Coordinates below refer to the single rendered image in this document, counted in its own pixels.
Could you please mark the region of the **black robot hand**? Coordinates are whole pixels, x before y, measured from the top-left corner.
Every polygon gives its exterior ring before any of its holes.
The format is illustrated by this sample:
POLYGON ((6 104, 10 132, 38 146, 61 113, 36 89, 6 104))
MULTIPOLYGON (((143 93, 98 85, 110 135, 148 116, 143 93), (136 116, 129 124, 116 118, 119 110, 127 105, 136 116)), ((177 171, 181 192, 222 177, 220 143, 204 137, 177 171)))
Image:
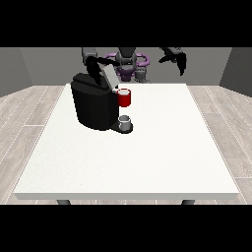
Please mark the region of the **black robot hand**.
POLYGON ((113 61, 111 59, 102 58, 102 57, 94 57, 89 56, 86 60, 86 67, 89 75, 95 80, 95 82, 100 86, 101 85, 101 69, 99 67, 99 64, 102 65, 113 65, 113 66, 119 66, 119 63, 116 61, 113 61))
POLYGON ((180 75, 183 75, 187 66, 186 53, 183 51, 182 53, 179 53, 179 54, 173 54, 172 52, 168 51, 167 47, 162 47, 161 50, 163 51, 164 56, 161 57, 158 62, 164 63, 164 62, 170 61, 172 63, 176 63, 179 69, 180 75))

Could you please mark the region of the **pale grey machine lid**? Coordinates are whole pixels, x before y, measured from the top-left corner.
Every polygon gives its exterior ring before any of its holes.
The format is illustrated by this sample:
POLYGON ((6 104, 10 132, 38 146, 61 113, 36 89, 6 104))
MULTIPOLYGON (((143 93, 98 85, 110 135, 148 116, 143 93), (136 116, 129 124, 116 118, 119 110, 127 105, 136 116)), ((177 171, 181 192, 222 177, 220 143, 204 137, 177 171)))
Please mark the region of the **pale grey machine lid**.
POLYGON ((109 64, 101 69, 103 77, 107 80, 109 87, 114 90, 119 84, 119 79, 115 73, 114 67, 109 64))

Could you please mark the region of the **black coffee machine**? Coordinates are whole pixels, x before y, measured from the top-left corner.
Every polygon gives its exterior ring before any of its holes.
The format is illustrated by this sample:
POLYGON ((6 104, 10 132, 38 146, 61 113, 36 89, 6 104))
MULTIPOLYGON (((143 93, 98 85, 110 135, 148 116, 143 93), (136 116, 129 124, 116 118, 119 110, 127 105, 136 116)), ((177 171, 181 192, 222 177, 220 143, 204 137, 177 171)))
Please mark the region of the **black coffee machine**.
POLYGON ((73 100, 78 120, 84 126, 99 130, 114 130, 121 134, 133 131, 133 124, 127 131, 119 129, 119 106, 117 91, 113 91, 107 80, 101 76, 99 86, 89 74, 79 73, 71 83, 73 100))

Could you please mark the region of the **small grey coffee pod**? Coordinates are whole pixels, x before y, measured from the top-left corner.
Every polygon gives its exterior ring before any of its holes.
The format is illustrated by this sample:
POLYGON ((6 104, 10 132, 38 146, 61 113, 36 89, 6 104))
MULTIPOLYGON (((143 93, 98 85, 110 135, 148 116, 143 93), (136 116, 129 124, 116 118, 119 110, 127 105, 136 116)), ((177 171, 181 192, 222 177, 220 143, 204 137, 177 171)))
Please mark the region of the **small grey coffee pod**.
POLYGON ((146 80, 147 68, 137 67, 135 70, 135 80, 139 83, 143 83, 146 80))

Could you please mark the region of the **red pod holder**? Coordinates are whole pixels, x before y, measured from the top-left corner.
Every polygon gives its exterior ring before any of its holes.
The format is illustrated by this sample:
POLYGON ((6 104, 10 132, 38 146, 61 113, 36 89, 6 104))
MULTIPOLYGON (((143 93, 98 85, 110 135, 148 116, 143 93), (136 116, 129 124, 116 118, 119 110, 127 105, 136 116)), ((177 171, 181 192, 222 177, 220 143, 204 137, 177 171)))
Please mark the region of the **red pod holder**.
POLYGON ((117 91, 118 105, 127 107, 131 104, 131 91, 128 89, 120 89, 117 91))

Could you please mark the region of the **small grey cup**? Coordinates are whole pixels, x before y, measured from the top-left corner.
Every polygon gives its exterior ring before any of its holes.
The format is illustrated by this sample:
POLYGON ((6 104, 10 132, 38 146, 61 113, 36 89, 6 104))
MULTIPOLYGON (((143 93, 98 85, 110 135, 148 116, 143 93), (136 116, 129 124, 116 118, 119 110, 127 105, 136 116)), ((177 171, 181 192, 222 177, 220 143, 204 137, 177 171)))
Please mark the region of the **small grey cup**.
POLYGON ((119 129, 122 131, 127 131, 131 127, 131 119, 128 115, 121 115, 118 118, 119 129))

